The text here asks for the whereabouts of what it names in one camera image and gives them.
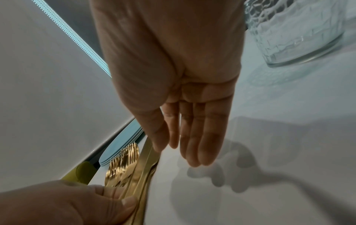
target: textured glass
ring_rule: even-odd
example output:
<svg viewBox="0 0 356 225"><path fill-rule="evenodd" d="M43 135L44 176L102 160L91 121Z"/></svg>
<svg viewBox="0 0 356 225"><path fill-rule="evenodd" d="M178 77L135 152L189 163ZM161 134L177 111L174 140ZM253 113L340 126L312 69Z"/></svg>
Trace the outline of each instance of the textured glass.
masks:
<svg viewBox="0 0 356 225"><path fill-rule="evenodd" d="M267 64L317 51L344 32L347 0L247 0L245 19Z"/></svg>

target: palm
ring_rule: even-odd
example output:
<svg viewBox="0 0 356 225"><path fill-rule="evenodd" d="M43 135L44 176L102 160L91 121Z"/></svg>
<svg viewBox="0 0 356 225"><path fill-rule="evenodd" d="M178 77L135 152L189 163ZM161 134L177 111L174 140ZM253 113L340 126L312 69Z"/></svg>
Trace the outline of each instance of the palm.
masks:
<svg viewBox="0 0 356 225"><path fill-rule="evenodd" d="M180 140L190 165L211 164L240 72L242 1L92 0L92 6L114 85L155 149Z"/></svg>

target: hand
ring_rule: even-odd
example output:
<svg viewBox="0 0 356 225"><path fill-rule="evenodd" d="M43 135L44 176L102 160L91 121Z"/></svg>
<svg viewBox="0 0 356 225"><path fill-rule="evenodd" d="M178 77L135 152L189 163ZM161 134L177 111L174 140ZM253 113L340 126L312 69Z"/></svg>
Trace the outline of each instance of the hand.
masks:
<svg viewBox="0 0 356 225"><path fill-rule="evenodd" d="M217 157L241 69L243 2L91 0L113 83L156 151L180 142L191 166Z"/></svg>
<svg viewBox="0 0 356 225"><path fill-rule="evenodd" d="M0 224L117 225L137 200L122 189L54 181L0 193Z"/></svg>

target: stacked plates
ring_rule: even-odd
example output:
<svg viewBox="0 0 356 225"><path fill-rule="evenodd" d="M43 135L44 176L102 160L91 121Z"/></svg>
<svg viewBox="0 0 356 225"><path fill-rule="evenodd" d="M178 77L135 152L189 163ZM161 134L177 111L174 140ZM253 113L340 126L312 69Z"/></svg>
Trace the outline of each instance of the stacked plates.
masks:
<svg viewBox="0 0 356 225"><path fill-rule="evenodd" d="M140 124L134 119L120 134L110 143L99 159L100 166L105 166L111 159L121 153L121 149L135 142L143 133Z"/></svg>

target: fingernail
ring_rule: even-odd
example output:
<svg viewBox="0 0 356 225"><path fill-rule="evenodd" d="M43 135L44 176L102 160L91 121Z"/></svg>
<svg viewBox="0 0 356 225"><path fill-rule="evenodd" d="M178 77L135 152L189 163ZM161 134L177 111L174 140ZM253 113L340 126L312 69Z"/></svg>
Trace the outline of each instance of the fingernail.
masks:
<svg viewBox="0 0 356 225"><path fill-rule="evenodd" d="M136 204L137 199L134 196L130 196L122 200L122 205L127 209L136 206Z"/></svg>

